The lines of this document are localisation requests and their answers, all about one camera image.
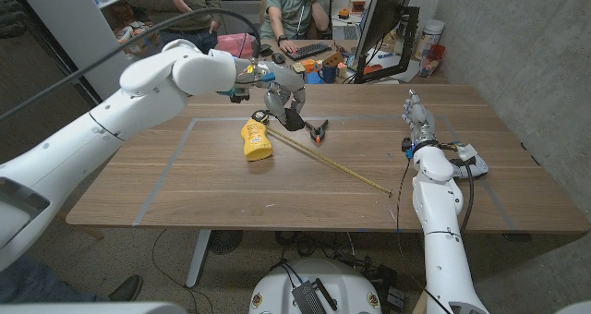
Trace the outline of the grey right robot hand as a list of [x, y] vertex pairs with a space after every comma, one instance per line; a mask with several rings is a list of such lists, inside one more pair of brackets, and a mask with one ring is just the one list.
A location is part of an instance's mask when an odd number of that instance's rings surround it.
[[409, 98], [405, 100], [402, 118], [411, 129], [410, 139], [415, 148], [421, 143], [437, 139], [435, 117], [421, 103], [413, 89], [409, 90]]

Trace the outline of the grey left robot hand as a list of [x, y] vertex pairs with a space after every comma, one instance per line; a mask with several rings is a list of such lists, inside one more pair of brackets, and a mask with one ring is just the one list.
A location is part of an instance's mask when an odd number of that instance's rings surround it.
[[270, 61], [235, 58], [235, 66], [235, 85], [228, 91], [232, 103], [248, 100], [252, 86], [267, 88], [264, 102], [268, 111], [289, 131], [305, 126], [300, 111], [306, 101], [306, 90], [299, 75]]

